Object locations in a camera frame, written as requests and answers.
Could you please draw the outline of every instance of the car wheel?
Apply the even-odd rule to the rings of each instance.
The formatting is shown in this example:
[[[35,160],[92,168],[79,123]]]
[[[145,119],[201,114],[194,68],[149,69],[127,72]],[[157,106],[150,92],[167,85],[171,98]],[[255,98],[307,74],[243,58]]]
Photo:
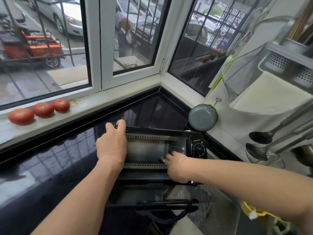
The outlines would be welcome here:
[[[58,68],[61,65],[60,58],[46,58],[45,64],[49,69]]]
[[[64,26],[63,26],[63,23],[62,21],[60,20],[60,18],[58,16],[55,16],[54,17],[54,22],[58,28],[58,31],[62,34],[62,35],[65,35],[65,29],[64,29]]]
[[[36,11],[36,7],[33,0],[28,0],[29,7],[32,11]]]

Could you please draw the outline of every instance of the utensil rack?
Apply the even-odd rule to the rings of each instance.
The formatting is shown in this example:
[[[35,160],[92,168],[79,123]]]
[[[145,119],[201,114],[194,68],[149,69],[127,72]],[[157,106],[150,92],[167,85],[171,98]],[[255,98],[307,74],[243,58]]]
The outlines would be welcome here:
[[[261,71],[268,71],[292,85],[313,94],[313,58],[304,53],[309,46],[288,39],[295,20],[290,20],[267,44],[269,53],[259,64]]]

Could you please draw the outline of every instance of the tomato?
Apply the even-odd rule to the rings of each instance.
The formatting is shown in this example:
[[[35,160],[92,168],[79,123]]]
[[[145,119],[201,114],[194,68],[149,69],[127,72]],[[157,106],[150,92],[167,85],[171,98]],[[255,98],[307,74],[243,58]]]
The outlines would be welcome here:
[[[69,112],[70,107],[69,101],[65,99],[57,99],[53,102],[53,108],[59,113]]]
[[[35,115],[37,115],[40,118],[50,118],[54,116],[53,106],[45,102],[37,103],[34,106],[33,111]]]
[[[16,109],[9,114],[8,118],[14,124],[28,125],[34,122],[34,113],[29,109]]]

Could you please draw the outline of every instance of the white cutting board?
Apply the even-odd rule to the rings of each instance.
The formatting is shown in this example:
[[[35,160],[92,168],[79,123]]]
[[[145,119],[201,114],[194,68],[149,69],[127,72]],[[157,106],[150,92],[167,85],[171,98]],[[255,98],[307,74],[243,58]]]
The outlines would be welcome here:
[[[230,103],[230,107],[251,114],[275,115],[293,110],[311,99],[311,94],[264,71]]]

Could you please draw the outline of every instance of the black countertop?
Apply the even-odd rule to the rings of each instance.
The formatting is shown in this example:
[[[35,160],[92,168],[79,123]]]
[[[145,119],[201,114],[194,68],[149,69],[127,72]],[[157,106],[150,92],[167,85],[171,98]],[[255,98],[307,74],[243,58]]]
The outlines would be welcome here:
[[[128,126],[186,130],[189,110],[157,87],[0,151],[0,233],[29,234],[93,169],[97,162],[95,141],[105,132],[107,122],[125,119]],[[206,142],[217,156],[238,160],[209,135]],[[164,186],[159,185],[145,196],[162,196],[163,191]],[[148,218],[141,219],[144,227],[151,223]]]

